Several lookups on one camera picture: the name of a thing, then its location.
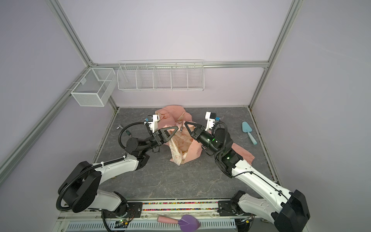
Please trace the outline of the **pink zip jacket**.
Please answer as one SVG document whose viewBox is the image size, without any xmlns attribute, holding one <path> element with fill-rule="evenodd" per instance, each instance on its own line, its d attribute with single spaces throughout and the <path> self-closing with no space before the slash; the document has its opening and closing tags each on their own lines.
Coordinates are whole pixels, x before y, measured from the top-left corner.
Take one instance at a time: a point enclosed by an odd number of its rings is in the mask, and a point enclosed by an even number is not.
<svg viewBox="0 0 371 232">
<path fill-rule="evenodd" d="M 195 141 L 184 126 L 186 121 L 193 121 L 190 113 L 181 106 L 169 105 L 158 109 L 155 114 L 159 116 L 159 122 L 157 123 L 159 129 L 171 126 L 178 127 L 178 131 L 166 143 L 172 154 L 170 161 L 179 166 L 201 156 L 202 144 Z"/>
</svg>

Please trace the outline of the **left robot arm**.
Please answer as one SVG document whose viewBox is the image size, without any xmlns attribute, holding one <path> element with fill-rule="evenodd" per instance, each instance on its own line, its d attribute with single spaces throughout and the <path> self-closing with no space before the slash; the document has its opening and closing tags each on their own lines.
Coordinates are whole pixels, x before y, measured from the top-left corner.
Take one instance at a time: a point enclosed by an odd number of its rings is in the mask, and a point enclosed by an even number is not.
<svg viewBox="0 0 371 232">
<path fill-rule="evenodd" d="M 118 138 L 124 155 L 120 158 L 91 164 L 79 163 L 58 190 L 56 208 L 58 211 L 71 210 L 79 213 L 87 209 L 112 212 L 116 217 L 124 217 L 129 211 L 128 201 L 118 192 L 100 189 L 105 181 L 123 173 L 143 168 L 150 156 L 147 151 L 154 150 L 169 142 L 178 131 L 177 126 L 152 131 L 149 123 L 143 122 L 150 136 L 146 139 L 130 137 L 126 144 Z"/>
</svg>

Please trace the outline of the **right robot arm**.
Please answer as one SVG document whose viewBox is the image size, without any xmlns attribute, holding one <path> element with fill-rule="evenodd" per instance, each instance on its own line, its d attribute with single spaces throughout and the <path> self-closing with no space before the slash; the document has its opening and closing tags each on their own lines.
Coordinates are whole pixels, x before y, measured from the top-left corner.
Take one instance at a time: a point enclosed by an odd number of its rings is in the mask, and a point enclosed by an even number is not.
<svg viewBox="0 0 371 232">
<path fill-rule="evenodd" d="M 185 122 L 184 127 L 226 176 L 242 181 L 260 195 L 255 198 L 243 191 L 235 194 L 231 202 L 237 213 L 263 218 L 280 232 L 303 231 L 310 219 L 305 195 L 299 190 L 290 191 L 257 171 L 232 147 L 234 141 L 224 122 L 217 122 L 211 132 L 194 122 Z"/>
</svg>

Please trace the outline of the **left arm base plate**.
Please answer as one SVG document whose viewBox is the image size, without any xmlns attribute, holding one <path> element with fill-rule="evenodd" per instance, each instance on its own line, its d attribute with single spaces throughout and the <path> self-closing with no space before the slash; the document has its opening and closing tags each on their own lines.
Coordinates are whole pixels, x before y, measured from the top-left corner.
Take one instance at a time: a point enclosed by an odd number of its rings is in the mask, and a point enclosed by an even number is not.
<svg viewBox="0 0 371 232">
<path fill-rule="evenodd" d="M 114 211 L 103 210 L 105 218 L 139 218 L 143 208 L 142 202 L 121 203 Z"/>
</svg>

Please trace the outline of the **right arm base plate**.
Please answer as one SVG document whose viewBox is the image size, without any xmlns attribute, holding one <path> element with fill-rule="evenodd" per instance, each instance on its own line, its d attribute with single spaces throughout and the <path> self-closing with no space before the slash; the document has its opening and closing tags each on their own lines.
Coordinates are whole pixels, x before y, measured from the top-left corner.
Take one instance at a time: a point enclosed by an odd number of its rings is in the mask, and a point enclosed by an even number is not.
<svg viewBox="0 0 371 232">
<path fill-rule="evenodd" d="M 218 210 L 220 216 L 246 216 L 246 213 L 238 206 L 237 203 L 231 200 L 218 201 Z"/>
</svg>

